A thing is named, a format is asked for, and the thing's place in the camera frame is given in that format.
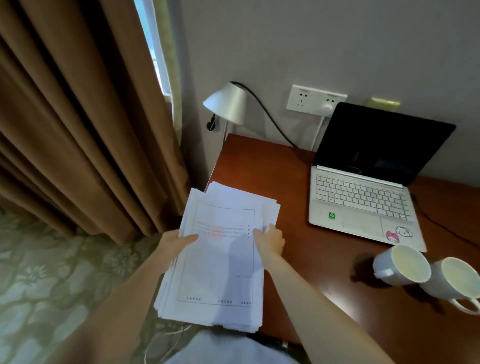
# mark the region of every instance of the mug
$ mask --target mug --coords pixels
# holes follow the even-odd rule
[[[427,259],[418,250],[395,245],[373,260],[374,275],[392,286],[428,281],[432,271]]]
[[[480,276],[473,267],[461,259],[448,257],[433,264],[432,278],[422,283],[430,296],[448,300],[452,305],[471,315],[480,315]],[[469,310],[457,302],[459,299],[469,300],[477,308]]]

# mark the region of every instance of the yellow wall plate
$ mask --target yellow wall plate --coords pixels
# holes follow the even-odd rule
[[[398,101],[390,101],[382,98],[372,97],[370,100],[368,100],[365,106],[385,111],[396,111],[400,106],[400,103]]]

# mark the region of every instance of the person's left hand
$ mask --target person's left hand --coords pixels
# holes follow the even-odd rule
[[[154,254],[158,256],[161,272],[165,273],[168,270],[171,261],[180,254],[183,248],[197,239],[198,234],[182,236],[179,238],[178,230],[164,232],[158,243],[158,247],[154,252]]]

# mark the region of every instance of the laptop screen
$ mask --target laptop screen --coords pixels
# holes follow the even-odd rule
[[[408,186],[453,124],[340,102],[313,165]]]

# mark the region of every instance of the power outlet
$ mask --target power outlet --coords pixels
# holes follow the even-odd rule
[[[288,97],[287,109],[307,114],[330,117],[335,106],[347,99],[347,95],[293,85]]]

